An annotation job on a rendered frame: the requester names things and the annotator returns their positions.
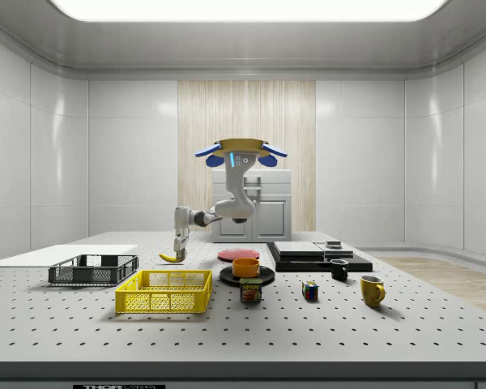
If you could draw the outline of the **black stove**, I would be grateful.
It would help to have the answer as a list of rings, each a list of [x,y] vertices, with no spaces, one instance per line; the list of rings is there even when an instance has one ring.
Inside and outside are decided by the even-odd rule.
[[[348,261],[349,271],[372,271],[373,264],[352,249],[323,242],[268,242],[276,271],[329,271],[332,259]]]

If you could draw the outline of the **dark grey basket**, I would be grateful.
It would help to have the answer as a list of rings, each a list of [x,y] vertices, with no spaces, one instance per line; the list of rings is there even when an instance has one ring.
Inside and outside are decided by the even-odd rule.
[[[139,257],[127,254],[81,254],[49,268],[49,283],[116,285],[139,267]]]

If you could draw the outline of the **yellow basket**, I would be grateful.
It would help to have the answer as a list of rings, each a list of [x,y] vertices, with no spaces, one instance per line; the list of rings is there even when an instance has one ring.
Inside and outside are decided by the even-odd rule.
[[[202,313],[212,291],[210,270],[141,270],[115,290],[118,313]]]

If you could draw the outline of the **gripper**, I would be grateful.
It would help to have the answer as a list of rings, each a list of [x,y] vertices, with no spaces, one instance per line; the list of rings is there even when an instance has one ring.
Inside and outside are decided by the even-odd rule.
[[[185,260],[187,251],[186,251],[186,245],[188,243],[188,237],[187,236],[175,236],[174,239],[174,251],[176,253],[176,262],[182,262]]]

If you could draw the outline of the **drone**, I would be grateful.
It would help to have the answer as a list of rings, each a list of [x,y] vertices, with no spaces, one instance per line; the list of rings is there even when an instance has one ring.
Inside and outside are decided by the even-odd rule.
[[[287,157],[288,154],[260,139],[223,139],[212,145],[195,152],[196,157],[207,156],[206,164],[209,167],[217,167],[229,163],[235,167],[248,159],[243,154],[255,154],[257,161],[267,167],[275,167],[278,163],[276,156]]]

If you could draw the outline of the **flat-sided can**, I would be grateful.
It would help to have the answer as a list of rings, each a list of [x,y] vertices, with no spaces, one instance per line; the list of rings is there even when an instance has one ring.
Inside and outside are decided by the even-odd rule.
[[[244,303],[259,303],[262,300],[262,279],[240,278],[240,297]]]

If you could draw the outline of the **white cabinet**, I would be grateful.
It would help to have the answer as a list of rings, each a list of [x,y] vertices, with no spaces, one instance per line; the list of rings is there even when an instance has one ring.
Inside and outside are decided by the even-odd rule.
[[[291,171],[251,169],[245,173],[244,188],[256,212],[245,223],[224,218],[210,224],[213,241],[289,241],[292,237]]]

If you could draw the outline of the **black plate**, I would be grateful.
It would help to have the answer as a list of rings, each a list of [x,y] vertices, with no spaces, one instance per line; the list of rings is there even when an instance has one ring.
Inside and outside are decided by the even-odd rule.
[[[268,284],[274,280],[275,272],[271,270],[269,267],[261,266],[258,278],[262,280],[263,284]],[[229,284],[234,284],[234,285],[240,284],[240,278],[233,275],[232,267],[223,268],[220,271],[220,279]]]

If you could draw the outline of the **yellow mug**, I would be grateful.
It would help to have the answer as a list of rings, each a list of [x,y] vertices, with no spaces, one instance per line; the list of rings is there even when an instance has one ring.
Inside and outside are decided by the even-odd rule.
[[[376,276],[362,276],[360,287],[364,303],[368,306],[380,306],[386,296],[384,280]]]

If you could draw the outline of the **yellow bowl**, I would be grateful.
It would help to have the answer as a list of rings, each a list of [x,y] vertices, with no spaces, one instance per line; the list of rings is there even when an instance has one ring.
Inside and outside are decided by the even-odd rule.
[[[232,274],[240,278],[258,277],[260,264],[258,259],[239,258],[232,261]]]

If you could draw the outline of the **red plate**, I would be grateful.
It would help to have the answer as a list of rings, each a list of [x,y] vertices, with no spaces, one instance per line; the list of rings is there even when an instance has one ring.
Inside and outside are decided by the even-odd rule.
[[[243,258],[259,259],[260,254],[255,250],[236,248],[236,249],[227,249],[227,250],[220,251],[217,254],[217,257],[218,259],[232,262],[235,259],[243,259]]]

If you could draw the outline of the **black mug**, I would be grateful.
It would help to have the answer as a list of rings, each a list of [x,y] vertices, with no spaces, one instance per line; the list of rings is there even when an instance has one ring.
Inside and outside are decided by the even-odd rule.
[[[331,275],[334,280],[345,281],[348,276],[348,261],[344,259],[332,259],[330,261]]]

